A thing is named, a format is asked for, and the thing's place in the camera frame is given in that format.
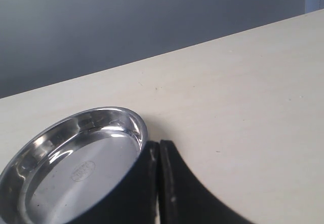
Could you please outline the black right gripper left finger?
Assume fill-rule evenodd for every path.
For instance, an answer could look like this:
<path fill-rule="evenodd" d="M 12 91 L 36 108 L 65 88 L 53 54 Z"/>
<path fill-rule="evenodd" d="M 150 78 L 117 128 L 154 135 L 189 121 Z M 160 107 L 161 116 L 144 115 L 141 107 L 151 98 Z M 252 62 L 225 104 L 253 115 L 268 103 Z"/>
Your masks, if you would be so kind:
<path fill-rule="evenodd" d="M 80 223 L 155 223 L 159 145 L 149 141 L 122 181 Z"/>

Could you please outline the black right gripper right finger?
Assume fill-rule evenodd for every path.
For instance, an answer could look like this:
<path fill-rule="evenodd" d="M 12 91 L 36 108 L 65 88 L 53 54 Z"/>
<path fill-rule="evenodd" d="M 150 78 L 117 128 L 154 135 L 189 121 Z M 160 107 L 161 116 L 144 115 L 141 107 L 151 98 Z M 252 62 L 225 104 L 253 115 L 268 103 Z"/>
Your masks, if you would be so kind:
<path fill-rule="evenodd" d="M 170 140 L 159 143 L 160 223 L 250 223 L 196 178 Z"/>

